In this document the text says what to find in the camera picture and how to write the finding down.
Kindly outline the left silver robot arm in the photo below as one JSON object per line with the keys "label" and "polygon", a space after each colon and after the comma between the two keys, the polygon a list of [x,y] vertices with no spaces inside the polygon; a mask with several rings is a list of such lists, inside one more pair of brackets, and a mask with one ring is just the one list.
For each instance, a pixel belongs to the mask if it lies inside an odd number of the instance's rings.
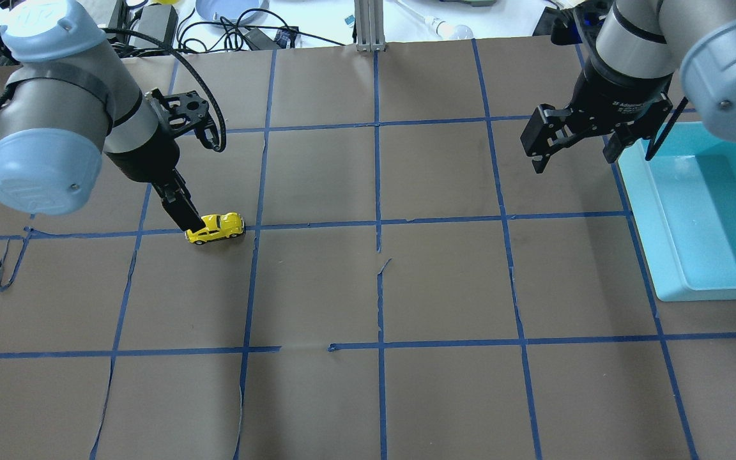
{"label": "left silver robot arm", "polygon": [[204,228],[176,164],[176,138],[218,148],[208,101],[195,91],[143,91],[76,1],[26,1],[1,35],[20,68],[0,95],[0,203],[23,213],[81,209],[102,160],[149,183],[178,227]]}

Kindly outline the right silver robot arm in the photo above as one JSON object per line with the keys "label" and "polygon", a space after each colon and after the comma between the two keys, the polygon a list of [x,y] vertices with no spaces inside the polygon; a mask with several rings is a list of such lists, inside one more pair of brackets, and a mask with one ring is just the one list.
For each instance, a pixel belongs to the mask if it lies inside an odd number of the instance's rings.
{"label": "right silver robot arm", "polygon": [[687,105],[736,143],[736,1],[584,1],[558,12],[554,30],[589,57],[569,104],[538,105],[521,134],[537,174],[602,135],[608,163],[639,140],[651,160]]}

